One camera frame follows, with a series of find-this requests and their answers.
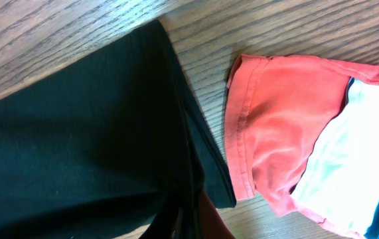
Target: black cloth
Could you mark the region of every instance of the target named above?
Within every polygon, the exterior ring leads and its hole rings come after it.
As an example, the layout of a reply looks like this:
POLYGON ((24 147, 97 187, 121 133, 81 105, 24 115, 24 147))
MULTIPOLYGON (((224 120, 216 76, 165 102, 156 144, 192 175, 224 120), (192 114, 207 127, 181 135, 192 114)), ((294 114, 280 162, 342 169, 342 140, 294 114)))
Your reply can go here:
POLYGON ((0 100, 0 238, 113 238, 159 211, 200 238, 203 187, 235 206, 158 21, 0 100))

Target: wooden floor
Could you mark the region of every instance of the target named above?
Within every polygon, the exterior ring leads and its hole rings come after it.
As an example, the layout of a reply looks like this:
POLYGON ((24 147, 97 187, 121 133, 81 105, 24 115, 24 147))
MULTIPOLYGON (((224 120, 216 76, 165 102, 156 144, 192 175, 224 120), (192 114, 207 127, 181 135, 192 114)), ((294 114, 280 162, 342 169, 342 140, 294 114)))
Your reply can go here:
MULTIPOLYGON (((379 64, 379 0, 0 0, 0 98, 157 17, 222 150, 225 78, 238 54, 379 64)), ((220 215, 237 238, 339 238, 300 214, 276 218, 261 197, 220 215)))

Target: pink fabric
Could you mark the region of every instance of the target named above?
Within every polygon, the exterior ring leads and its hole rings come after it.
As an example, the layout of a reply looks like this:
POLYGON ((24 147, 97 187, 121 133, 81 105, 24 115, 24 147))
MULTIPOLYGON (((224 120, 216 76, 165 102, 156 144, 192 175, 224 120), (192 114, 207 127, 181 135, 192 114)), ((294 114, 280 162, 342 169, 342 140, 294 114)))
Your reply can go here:
POLYGON ((340 111, 350 77, 379 85, 379 66, 315 56, 241 55, 228 81, 225 148, 238 200, 261 193, 278 216, 299 210, 323 228, 335 228, 289 196, 313 146, 340 111))

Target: wooden table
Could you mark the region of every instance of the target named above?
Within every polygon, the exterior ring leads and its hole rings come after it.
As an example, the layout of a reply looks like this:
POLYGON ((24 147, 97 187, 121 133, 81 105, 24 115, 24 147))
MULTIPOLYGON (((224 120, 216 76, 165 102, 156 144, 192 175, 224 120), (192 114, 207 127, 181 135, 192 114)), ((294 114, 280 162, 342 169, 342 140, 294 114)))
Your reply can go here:
MULTIPOLYGON (((222 150, 225 79, 240 53, 379 64, 379 0, 0 0, 0 98, 157 17, 222 150)), ((261 197, 220 214, 237 238, 339 238, 297 213, 276 218, 261 197)))

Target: white fabric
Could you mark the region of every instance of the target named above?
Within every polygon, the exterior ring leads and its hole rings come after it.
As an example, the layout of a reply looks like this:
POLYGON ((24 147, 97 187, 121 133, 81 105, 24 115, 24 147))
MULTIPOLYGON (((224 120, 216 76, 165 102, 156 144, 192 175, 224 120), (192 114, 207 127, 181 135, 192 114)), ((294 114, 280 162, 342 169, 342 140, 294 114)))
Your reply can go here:
POLYGON ((291 196, 338 227, 366 232, 379 202, 379 86, 354 81, 291 196))

